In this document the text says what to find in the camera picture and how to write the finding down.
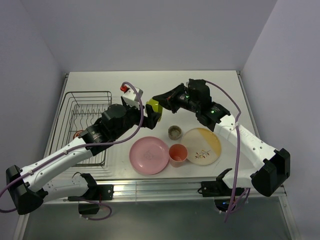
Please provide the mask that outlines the lime green bowl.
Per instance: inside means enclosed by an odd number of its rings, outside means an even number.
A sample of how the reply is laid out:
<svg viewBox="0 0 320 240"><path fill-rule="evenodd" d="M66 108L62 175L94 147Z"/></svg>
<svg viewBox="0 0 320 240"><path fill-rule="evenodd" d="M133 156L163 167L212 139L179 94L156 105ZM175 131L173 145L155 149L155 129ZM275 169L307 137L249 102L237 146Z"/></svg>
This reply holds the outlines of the lime green bowl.
<svg viewBox="0 0 320 240"><path fill-rule="evenodd" d="M159 102L158 102L157 100L154 100L153 98L151 98L150 100L148 100L148 101L146 102L146 104L151 105L153 111L154 111L155 113L158 113L158 114L160 115L160 117L159 117L158 120L157 120L158 122L160 122L161 119L162 119L163 107L159 104Z"/></svg>

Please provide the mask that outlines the speckled ceramic small cup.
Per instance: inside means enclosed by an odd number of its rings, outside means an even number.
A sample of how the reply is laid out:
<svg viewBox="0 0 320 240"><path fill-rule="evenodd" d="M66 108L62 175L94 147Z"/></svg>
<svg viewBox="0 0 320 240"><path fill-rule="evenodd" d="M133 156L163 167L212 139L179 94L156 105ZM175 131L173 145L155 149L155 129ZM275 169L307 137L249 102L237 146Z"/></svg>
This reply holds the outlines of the speckled ceramic small cup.
<svg viewBox="0 0 320 240"><path fill-rule="evenodd" d="M172 125L168 128L168 137L176 141L182 136L182 129L177 125Z"/></svg>

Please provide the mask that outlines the pink plastic plate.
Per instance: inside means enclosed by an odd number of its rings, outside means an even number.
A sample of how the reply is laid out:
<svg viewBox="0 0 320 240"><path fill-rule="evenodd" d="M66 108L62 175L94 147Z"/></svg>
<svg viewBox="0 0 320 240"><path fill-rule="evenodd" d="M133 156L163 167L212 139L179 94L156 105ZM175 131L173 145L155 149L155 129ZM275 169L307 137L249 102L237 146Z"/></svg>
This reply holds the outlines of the pink plastic plate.
<svg viewBox="0 0 320 240"><path fill-rule="evenodd" d="M129 161L134 170L142 175L158 174L169 162L169 147L157 137L142 137L132 145Z"/></svg>

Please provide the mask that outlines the pink plastic cup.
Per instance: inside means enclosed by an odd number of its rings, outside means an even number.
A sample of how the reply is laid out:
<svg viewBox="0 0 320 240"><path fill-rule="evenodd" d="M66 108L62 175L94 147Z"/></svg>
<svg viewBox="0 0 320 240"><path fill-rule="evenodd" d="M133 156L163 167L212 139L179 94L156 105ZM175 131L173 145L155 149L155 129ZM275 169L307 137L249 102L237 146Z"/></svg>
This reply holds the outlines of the pink plastic cup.
<svg viewBox="0 0 320 240"><path fill-rule="evenodd" d="M181 167L188 157L188 150L182 144L174 144L169 148L169 163L172 167Z"/></svg>

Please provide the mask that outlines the orange ceramic mug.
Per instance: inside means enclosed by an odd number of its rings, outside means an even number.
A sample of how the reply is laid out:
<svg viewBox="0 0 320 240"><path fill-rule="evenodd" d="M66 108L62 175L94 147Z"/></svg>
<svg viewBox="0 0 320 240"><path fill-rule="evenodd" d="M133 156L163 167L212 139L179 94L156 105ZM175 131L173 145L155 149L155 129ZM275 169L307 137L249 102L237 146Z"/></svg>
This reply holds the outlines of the orange ceramic mug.
<svg viewBox="0 0 320 240"><path fill-rule="evenodd" d="M79 138L81 136L81 133L83 132L83 130L79 130L79 131L76 131L73 135L73 139L76 139L76 138Z"/></svg>

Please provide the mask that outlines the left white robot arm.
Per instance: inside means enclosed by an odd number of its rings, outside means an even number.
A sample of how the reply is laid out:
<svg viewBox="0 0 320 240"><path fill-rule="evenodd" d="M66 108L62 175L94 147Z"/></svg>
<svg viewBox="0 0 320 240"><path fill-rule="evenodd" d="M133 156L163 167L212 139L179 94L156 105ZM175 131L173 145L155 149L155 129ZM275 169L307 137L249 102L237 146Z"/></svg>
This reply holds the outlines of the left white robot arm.
<svg viewBox="0 0 320 240"><path fill-rule="evenodd" d="M140 128L154 129L160 118L161 113L154 111L150 104L141 107L112 104L93 125L60 150L24 167L10 166L5 171L6 187L0 192L8 191L13 201L14 208L7 212L25 215L45 202L63 197L95 198L97 183L89 173L82 173L70 181L55 181L54 178L75 164L130 140L134 133L125 139L120 138L133 126L137 126L137 131Z"/></svg>

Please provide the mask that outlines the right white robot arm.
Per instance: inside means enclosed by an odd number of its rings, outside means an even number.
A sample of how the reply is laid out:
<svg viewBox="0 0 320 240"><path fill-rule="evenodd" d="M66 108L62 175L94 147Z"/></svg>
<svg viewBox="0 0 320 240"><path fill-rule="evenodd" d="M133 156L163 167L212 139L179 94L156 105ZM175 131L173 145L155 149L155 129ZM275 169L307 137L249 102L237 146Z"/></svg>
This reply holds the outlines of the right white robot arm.
<svg viewBox="0 0 320 240"><path fill-rule="evenodd" d="M219 134L237 148L236 158L244 154L252 163L252 169L227 168L213 181L213 196L234 196L243 189L255 189L270 197L290 176L290 153L266 144L239 123L221 104L212 100L210 82L190 79L174 89L153 96L160 106L176 113L180 108L195 113L200 124Z"/></svg>

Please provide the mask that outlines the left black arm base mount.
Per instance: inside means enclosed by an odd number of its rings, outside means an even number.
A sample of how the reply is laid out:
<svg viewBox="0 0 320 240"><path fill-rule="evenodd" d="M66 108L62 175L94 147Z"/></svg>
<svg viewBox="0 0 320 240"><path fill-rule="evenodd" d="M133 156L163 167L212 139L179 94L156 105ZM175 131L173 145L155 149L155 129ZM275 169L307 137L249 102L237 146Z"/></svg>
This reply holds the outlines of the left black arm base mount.
<svg viewBox="0 0 320 240"><path fill-rule="evenodd" d="M103 203L103 201L113 199L114 185L97 184L95 179L89 173L76 172L72 177L76 174L79 174L80 177L86 180L88 190L82 196L69 196L67 200L70 202L86 202L78 204L78 213L81 218L88 221L101 221L108 219L112 215L113 211L112 208L106 203ZM108 210L108 214L104 217L92 217L92 215L96 215L102 207Z"/></svg>

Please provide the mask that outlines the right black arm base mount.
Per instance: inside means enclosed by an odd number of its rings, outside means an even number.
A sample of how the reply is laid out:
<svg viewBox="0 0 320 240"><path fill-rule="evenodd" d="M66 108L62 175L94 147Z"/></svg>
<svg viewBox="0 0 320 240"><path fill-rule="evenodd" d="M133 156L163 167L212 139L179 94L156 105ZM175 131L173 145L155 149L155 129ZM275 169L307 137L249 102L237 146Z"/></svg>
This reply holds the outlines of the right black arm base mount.
<svg viewBox="0 0 320 240"><path fill-rule="evenodd" d="M201 187L197 190L197 192L204 198L226 197L224 199L221 198L214 201L216 208L220 212L227 212L229 206L232 206L232 211L235 211L237 209L237 200L241 199L246 194L246 201L250 193L250 189L237 187L235 189L235 197L233 198L233 200L231 201L231 199L228 198L232 196L232 189L224 183L223 177L231 170L231 168L227 168L222 173L220 173L215 180L202 181L200 183Z"/></svg>

